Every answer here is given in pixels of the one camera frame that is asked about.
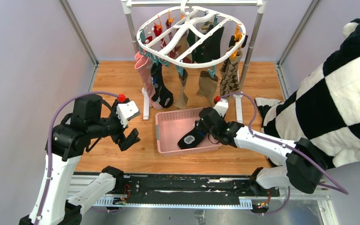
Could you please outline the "pink sock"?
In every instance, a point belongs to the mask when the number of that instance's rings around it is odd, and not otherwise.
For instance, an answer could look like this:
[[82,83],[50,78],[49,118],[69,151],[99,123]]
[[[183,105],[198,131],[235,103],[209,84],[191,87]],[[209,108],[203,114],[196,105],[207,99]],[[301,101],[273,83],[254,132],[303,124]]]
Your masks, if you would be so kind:
[[152,97],[156,93],[151,77],[152,63],[146,56],[143,56],[140,52],[136,53],[135,60],[136,60],[135,70],[138,72],[139,76],[142,79],[144,88],[149,98],[150,105],[157,110],[161,110],[162,106],[159,103],[156,103],[152,100]]

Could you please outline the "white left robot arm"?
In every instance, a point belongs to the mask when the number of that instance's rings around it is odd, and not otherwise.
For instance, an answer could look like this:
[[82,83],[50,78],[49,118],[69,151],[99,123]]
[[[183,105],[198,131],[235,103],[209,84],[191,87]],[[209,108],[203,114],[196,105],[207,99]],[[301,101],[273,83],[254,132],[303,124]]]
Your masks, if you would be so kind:
[[68,190],[74,171],[85,152],[102,138],[110,137],[121,151],[140,141],[137,129],[129,135],[128,122],[140,113],[136,103],[122,94],[114,103],[103,99],[104,92],[92,91],[72,97],[73,111],[59,124],[56,112],[46,142],[44,177],[33,210],[21,218],[22,225],[78,225],[84,214],[108,192],[125,193],[124,172],[107,166],[84,189],[72,197]]

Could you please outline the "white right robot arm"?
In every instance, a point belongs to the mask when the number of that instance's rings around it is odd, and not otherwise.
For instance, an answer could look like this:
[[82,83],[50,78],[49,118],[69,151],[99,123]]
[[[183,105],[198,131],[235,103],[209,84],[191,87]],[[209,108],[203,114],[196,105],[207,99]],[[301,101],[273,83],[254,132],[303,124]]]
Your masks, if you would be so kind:
[[262,195],[269,188],[291,186],[312,194],[328,165],[324,155],[309,140],[283,140],[225,119],[212,107],[199,113],[199,127],[223,145],[249,149],[279,163],[274,168],[259,168],[249,182],[250,192]]

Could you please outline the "white oval clip hanger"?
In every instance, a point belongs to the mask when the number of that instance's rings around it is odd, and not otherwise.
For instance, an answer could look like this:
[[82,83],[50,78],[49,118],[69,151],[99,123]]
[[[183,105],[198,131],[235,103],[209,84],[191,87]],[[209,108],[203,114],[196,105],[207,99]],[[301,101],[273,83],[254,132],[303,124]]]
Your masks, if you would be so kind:
[[[154,24],[162,26],[162,34],[155,37]],[[206,63],[184,62],[184,58],[219,28],[224,27],[220,43],[221,57]],[[139,52],[154,64],[173,65],[177,69],[211,68],[227,58],[235,57],[246,39],[246,27],[236,17],[201,6],[176,6],[163,10],[144,22],[135,35]],[[160,48],[160,39],[164,38],[167,46]],[[174,51],[176,56],[169,57]]]

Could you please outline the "pink plastic basket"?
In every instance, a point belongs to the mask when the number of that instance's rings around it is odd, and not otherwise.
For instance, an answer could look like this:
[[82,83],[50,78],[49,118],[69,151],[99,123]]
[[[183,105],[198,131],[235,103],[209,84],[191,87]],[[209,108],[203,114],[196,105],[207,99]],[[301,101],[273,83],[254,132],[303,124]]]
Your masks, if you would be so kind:
[[210,135],[195,148],[181,149],[180,139],[195,127],[202,108],[159,112],[155,116],[157,150],[165,157],[218,150],[221,147]]

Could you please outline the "tan sock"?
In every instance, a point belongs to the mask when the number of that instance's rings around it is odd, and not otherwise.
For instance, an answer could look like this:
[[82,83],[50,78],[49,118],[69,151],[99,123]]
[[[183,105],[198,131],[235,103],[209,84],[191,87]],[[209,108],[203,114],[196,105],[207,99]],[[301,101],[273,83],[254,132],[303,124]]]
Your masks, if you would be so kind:
[[205,97],[210,106],[213,105],[214,95],[217,90],[218,77],[210,76],[208,71],[201,71],[199,76],[197,96]]
[[188,103],[188,96],[185,94],[185,87],[187,84],[187,79],[188,79],[188,73],[187,73],[186,69],[183,69],[183,75],[182,76],[179,75],[180,95],[179,95],[176,103],[174,104],[174,106],[179,109],[185,109],[187,106],[187,103]]

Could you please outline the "brown argyle sock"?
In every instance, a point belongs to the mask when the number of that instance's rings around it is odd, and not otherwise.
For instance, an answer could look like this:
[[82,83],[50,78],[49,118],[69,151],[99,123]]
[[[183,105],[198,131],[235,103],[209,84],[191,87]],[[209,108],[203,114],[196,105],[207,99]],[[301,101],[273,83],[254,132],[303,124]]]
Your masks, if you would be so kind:
[[239,63],[243,56],[242,50],[238,50],[235,57],[227,58],[221,69],[221,81],[220,81],[220,95],[227,95],[230,92],[235,92],[239,89]]

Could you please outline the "dark green sock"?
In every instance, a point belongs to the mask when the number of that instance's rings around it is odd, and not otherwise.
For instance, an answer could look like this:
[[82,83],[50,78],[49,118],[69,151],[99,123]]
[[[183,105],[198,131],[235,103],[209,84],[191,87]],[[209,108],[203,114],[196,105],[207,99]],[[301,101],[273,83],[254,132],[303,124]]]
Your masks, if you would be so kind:
[[224,32],[224,27],[219,28],[202,44],[197,46],[190,55],[184,58],[184,62],[206,63],[217,60],[221,57],[220,43]]

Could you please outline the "red white striped sock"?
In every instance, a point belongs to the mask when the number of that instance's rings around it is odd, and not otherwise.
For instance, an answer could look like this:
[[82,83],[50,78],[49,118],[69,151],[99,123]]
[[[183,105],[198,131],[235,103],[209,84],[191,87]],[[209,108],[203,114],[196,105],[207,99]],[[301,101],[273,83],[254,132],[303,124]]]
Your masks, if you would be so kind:
[[[152,30],[153,30],[154,35],[155,35],[156,38],[157,38],[158,36],[160,36],[160,35],[162,34],[162,32],[163,32],[162,26],[161,26],[161,25],[158,25],[158,24],[156,24],[156,23],[154,24]],[[151,40],[152,40],[152,36],[148,36],[148,37],[146,38],[145,43],[147,43],[147,41],[151,41]],[[163,48],[166,47],[166,46],[167,46],[167,43],[166,43],[165,39],[164,39],[164,38],[160,39],[160,48],[163,49]],[[176,56],[176,53],[175,53],[174,51],[169,52],[169,57],[170,57],[170,58],[174,58],[175,56]]]

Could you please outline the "black white checkered blanket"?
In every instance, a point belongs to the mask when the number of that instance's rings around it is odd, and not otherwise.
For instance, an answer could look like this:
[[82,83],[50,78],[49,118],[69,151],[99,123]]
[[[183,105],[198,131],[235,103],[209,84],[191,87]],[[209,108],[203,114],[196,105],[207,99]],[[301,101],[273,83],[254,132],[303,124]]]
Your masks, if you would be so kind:
[[257,97],[264,134],[308,139],[331,168],[360,162],[360,18],[344,41],[285,101]]

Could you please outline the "white metal drying rack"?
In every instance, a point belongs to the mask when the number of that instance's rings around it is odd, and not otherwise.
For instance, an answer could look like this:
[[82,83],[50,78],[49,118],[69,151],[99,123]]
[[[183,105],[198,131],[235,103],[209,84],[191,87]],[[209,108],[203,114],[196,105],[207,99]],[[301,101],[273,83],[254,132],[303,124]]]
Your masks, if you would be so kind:
[[[137,6],[165,6],[165,10],[146,21],[139,29],[133,25],[131,9]],[[143,80],[144,119],[150,108],[184,109],[188,97],[178,100],[165,87],[162,67],[174,65],[185,88],[188,69],[201,69],[197,95],[209,103],[218,90],[221,96],[234,97],[237,121],[242,122],[240,94],[250,63],[255,37],[248,39],[244,24],[237,18],[204,8],[203,1],[122,2],[131,38],[135,46],[135,69]]]

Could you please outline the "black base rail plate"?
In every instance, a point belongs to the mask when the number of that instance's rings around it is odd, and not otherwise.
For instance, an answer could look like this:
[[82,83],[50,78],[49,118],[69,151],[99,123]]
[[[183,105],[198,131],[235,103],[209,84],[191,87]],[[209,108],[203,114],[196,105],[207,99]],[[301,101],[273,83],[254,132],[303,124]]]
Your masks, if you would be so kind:
[[124,176],[122,188],[108,192],[97,205],[109,207],[252,207],[252,199],[266,201],[280,195],[263,190],[242,175],[136,174]]

